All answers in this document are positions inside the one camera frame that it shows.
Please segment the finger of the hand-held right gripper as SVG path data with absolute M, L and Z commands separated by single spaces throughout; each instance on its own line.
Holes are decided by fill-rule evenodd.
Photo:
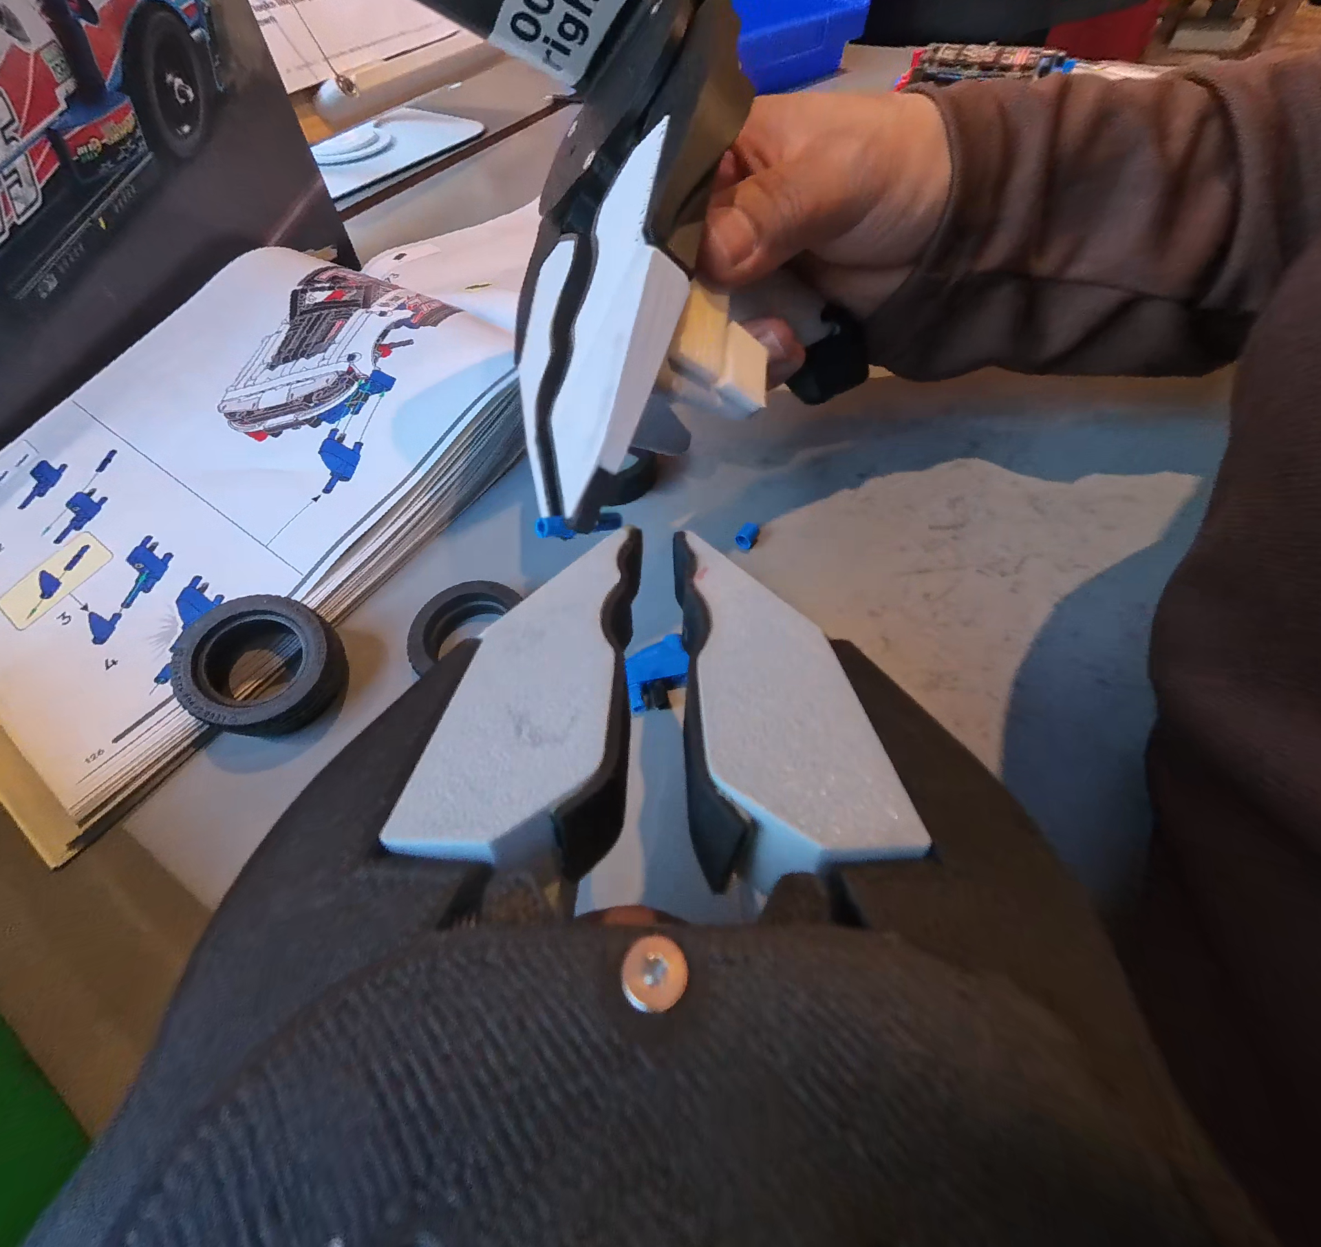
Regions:
M 543 518 L 569 518 L 555 457 L 552 413 L 571 364 L 571 331 L 579 304 L 576 279 L 584 272 L 579 245 L 576 235 L 542 232 L 520 291 L 520 408 Z
M 571 523 L 587 518 L 598 473 L 627 459 L 688 299 L 686 268 L 647 235 L 668 137 L 667 115 L 624 163 L 592 229 L 595 262 L 561 387 L 561 496 Z

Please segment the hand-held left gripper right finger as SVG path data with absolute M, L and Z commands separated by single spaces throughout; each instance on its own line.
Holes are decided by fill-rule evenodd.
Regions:
M 691 532 L 673 539 L 684 617 L 690 839 L 713 893 L 915 861 L 934 847 L 818 624 Z

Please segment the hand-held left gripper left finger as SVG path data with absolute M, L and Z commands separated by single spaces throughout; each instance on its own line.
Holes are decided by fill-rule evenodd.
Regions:
M 587 877 L 620 841 L 643 533 L 618 529 L 480 637 L 380 834 L 394 854 Z

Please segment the blue toy brick connector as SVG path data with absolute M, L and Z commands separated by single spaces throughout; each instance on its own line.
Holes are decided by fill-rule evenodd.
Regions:
M 683 634 L 673 633 L 625 661 L 631 710 L 670 710 L 671 694 L 687 686 L 690 657 Z

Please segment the grey desk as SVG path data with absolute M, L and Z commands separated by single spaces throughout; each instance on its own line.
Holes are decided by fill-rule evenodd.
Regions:
M 628 513 L 647 545 L 637 643 L 678 628 L 671 536 L 697 532 L 950 727 L 1119 926 L 1151 829 L 1149 630 L 1207 508 L 1230 385 L 882 373 L 818 408 L 779 393 L 749 423 L 690 413 L 687 459 Z M 216 739 L 57 871 L 4 814 L 4 1022 L 84 1128 L 114 1114 L 281 814 L 414 684 L 423 602 L 463 578 L 526 591 L 582 554 L 539 542 L 535 512 L 522 465 L 351 614 L 347 694 L 305 732 Z

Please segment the person's right hand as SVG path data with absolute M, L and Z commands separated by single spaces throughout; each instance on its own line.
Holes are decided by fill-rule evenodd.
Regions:
M 953 91 L 757 100 L 719 167 L 700 272 L 723 291 L 798 271 L 868 321 L 950 236 Z

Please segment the black toy tyre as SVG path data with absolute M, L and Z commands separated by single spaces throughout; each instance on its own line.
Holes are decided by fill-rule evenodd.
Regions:
M 467 579 L 429 600 L 413 620 L 407 635 L 407 658 L 416 677 L 426 677 L 453 644 L 477 635 L 518 608 L 525 600 L 518 589 L 490 579 Z
M 321 719 L 350 674 L 340 631 L 319 612 L 282 595 L 243 595 L 184 630 L 172 686 L 203 726 L 272 740 Z
M 660 477 L 660 456 L 645 449 L 631 449 L 618 473 L 604 477 L 602 503 L 608 509 L 620 509 L 648 496 Z

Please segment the white round stand base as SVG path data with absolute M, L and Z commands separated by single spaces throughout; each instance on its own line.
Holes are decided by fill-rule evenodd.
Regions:
M 486 134 L 472 118 L 403 107 L 312 147 L 337 206 L 370 196 Z

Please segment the white brick model car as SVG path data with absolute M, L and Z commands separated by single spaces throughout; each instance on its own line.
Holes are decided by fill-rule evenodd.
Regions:
M 911 65 L 895 82 L 895 91 L 921 84 L 1037 82 L 1053 74 L 1066 75 L 1078 62 L 1062 49 L 943 42 L 914 52 Z

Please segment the printed paper sheet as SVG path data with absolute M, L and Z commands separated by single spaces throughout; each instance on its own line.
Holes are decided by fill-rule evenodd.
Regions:
M 351 65 L 342 75 L 466 35 L 416 0 L 347 0 L 347 9 L 342 25 L 350 31 Z

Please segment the open instruction booklet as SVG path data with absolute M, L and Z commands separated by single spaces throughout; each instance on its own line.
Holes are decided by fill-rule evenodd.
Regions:
M 4 450 L 4 809 L 52 870 L 187 760 L 209 611 L 342 623 L 520 463 L 538 206 L 367 272 L 262 248 Z

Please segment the black toy car box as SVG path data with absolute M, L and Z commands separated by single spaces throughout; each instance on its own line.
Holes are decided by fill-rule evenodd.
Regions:
M 2 0 L 5 446 L 256 248 L 358 266 L 249 0 Z

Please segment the red object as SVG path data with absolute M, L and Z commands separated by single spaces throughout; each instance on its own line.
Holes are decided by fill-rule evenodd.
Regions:
M 1095 62 L 1142 64 L 1171 0 L 1145 0 L 1113 13 L 1076 23 L 1060 38 L 1073 56 Z

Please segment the green plastic bin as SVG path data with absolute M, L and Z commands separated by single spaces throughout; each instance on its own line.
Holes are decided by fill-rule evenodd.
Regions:
M 2 1245 L 25 1242 L 90 1148 L 58 1091 L 2 1023 Z

